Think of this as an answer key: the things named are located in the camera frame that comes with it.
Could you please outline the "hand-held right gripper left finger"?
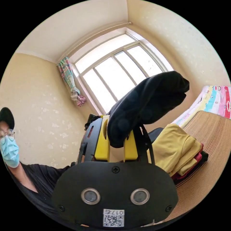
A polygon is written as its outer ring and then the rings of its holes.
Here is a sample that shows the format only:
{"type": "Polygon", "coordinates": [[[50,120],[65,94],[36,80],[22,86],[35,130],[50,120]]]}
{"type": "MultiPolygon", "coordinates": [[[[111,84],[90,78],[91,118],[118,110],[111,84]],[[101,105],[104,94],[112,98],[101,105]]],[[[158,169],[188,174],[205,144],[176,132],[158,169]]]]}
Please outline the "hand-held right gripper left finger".
{"type": "Polygon", "coordinates": [[[97,161],[109,162],[110,159],[110,142],[107,135],[107,125],[108,125],[109,117],[110,117],[109,115],[105,115],[102,117],[98,142],[94,155],[97,161]]]}

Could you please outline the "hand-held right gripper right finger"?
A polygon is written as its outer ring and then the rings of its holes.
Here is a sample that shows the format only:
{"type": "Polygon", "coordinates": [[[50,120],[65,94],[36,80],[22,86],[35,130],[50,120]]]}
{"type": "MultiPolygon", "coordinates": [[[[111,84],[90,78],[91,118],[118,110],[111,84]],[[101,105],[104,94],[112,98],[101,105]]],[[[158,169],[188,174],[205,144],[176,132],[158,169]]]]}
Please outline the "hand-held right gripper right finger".
{"type": "Polygon", "coordinates": [[[135,136],[133,131],[131,131],[129,135],[125,138],[123,150],[124,150],[124,157],[123,157],[124,162],[137,160],[138,152],[136,148],[135,136]]]}

